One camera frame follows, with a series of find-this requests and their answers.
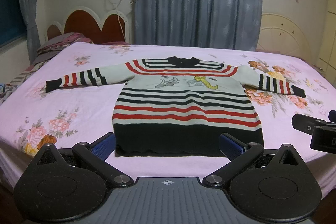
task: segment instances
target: triangular cutout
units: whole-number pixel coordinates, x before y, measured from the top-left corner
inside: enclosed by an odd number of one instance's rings
[[[281,157],[280,163],[289,165],[299,165],[291,150],[286,150]]]
[[[51,152],[50,149],[47,149],[42,157],[40,158],[40,160],[38,161],[38,165],[42,165],[42,164],[52,164],[54,162],[56,162],[56,158],[55,156],[53,155],[53,153]]]

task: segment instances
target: floor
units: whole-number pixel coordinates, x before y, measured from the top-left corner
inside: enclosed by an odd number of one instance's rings
[[[316,224],[336,223],[336,189],[321,201],[313,220]],[[14,204],[12,193],[0,186],[0,223],[20,224],[22,221],[23,219]]]

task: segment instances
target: sweater sleeve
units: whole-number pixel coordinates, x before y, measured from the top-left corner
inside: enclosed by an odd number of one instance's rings
[[[241,85],[250,85],[258,90],[265,90],[279,94],[297,95],[306,98],[305,91],[289,82],[257,73],[252,68],[241,65],[232,76]]]
[[[45,91],[48,93],[67,86],[116,84],[130,80],[134,75],[126,64],[93,68],[74,72],[56,80],[47,81]]]

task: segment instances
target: pink floral bedsheet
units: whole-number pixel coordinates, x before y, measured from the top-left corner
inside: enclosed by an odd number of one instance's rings
[[[336,155],[310,149],[310,136],[294,130],[295,113],[328,120],[336,109],[336,90],[308,64],[294,58],[262,52],[146,45],[91,45],[77,42],[59,53],[25,81],[0,106],[0,167],[14,186],[29,160],[45,143],[58,148],[80,141],[93,142],[112,129],[112,111],[123,84],[88,86],[45,93],[45,81],[71,72],[124,63],[139,58],[195,57],[233,66],[249,65],[258,73],[292,82],[306,98],[263,92],[246,87],[262,122],[265,148],[291,143],[318,180],[323,195],[336,187]],[[118,157],[107,160],[137,176],[199,176],[213,172],[227,158]]]

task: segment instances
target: headboard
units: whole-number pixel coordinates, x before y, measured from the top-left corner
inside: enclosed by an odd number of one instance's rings
[[[82,33],[95,44],[115,41],[129,42],[128,20],[123,13],[116,10],[109,11],[101,20],[90,8],[75,7],[65,17],[63,25],[53,21],[48,27],[45,37],[46,40],[50,40],[69,32]]]
[[[311,63],[310,45],[301,29],[289,18],[262,14],[257,50],[280,52]]]

